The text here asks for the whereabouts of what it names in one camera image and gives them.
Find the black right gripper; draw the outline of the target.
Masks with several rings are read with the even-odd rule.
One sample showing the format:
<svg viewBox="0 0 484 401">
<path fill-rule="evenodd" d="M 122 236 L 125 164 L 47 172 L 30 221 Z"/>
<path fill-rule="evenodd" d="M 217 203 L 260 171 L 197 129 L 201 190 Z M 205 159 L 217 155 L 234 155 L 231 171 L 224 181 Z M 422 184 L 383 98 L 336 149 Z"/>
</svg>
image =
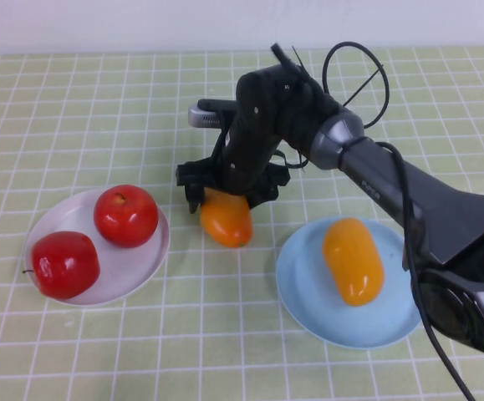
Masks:
<svg viewBox="0 0 484 401">
<path fill-rule="evenodd" d="M 195 214 L 204 202 L 204 189 L 245 195 L 249 209 L 275 201 L 278 187 L 290 181 L 289 169 L 270 161 L 276 141 L 220 137 L 212 154 L 176 167 L 176 183 L 185 186 L 188 210 Z"/>
</svg>

